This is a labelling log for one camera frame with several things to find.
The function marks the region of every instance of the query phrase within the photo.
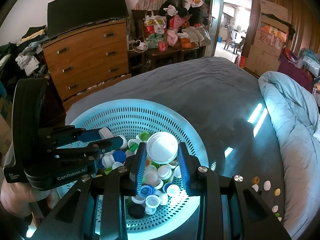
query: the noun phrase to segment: blue bucket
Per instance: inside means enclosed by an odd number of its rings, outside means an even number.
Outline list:
[[[204,144],[192,127],[180,114],[166,106],[140,99],[121,99],[95,106],[79,117],[71,125],[88,129],[109,127],[114,136],[124,135],[127,140],[148,131],[154,134],[166,131],[173,134],[178,142],[185,142],[191,155],[198,157],[200,164],[208,167],[207,152]],[[68,147],[84,147],[88,143],[75,142]],[[75,182],[61,186],[58,193],[62,197]],[[176,197],[169,197],[166,206],[159,206],[153,215],[134,219],[126,215],[128,240],[147,240],[170,233],[181,226],[195,212],[200,197],[189,197],[182,185],[182,179],[174,178],[180,187]],[[102,196],[98,202],[96,230],[100,234]]]

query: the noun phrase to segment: human hand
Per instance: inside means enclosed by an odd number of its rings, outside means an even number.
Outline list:
[[[31,214],[29,203],[46,199],[49,208],[53,208],[59,201],[56,189],[39,191],[29,183],[7,183],[4,179],[1,186],[0,202],[4,209],[16,216],[27,217]]]

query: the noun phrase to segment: screw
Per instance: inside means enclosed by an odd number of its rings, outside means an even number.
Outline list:
[[[84,175],[82,175],[82,177],[81,177],[81,180],[82,181],[87,181],[87,180],[89,180],[90,179],[90,175],[88,175],[88,174],[84,174]]]
[[[126,166],[120,166],[119,168],[117,168],[118,172],[120,173],[124,173],[127,171],[127,167]]]
[[[234,176],[233,178],[234,178],[235,181],[238,181],[238,182],[243,181],[243,177],[240,176],[240,175],[236,175],[236,176]]]
[[[205,167],[205,166],[200,166],[200,167],[198,168],[198,171],[200,171],[200,172],[207,172],[207,171],[208,171],[208,168]]]

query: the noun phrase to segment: black screen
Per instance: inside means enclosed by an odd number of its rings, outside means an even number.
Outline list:
[[[104,20],[128,17],[125,0],[55,0],[48,3],[48,36]]]

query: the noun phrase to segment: red plastic cup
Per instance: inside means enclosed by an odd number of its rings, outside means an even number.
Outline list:
[[[166,51],[168,49],[168,43],[166,41],[160,41],[158,45],[159,51]]]

